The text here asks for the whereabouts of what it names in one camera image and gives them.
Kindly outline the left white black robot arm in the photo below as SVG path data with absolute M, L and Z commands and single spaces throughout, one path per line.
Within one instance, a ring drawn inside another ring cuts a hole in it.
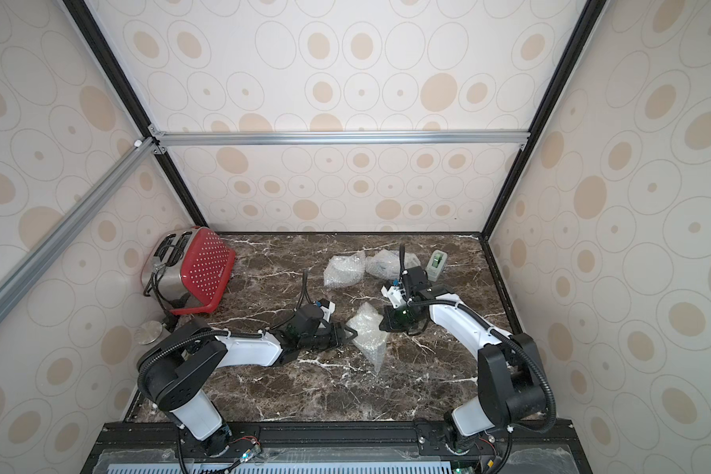
M 217 369 L 258 365 L 280 367 L 305 351 L 323 352 L 351 343 L 357 330 L 340 322 L 314 321 L 302 331 L 286 329 L 254 334 L 232 333 L 195 319 L 179 328 L 137 363 L 137 386 L 179 426 L 200 442 L 227 424 L 203 385 Z

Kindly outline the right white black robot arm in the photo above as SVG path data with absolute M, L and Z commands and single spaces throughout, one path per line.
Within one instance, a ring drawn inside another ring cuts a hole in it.
M 493 325 L 454 293 L 406 297 L 398 288 L 383 288 L 382 294 L 389 301 L 382 331 L 405 332 L 432 321 L 474 355 L 477 395 L 450 415 L 458 436 L 515 427 L 544 434 L 554 428 L 555 395 L 531 337 Z

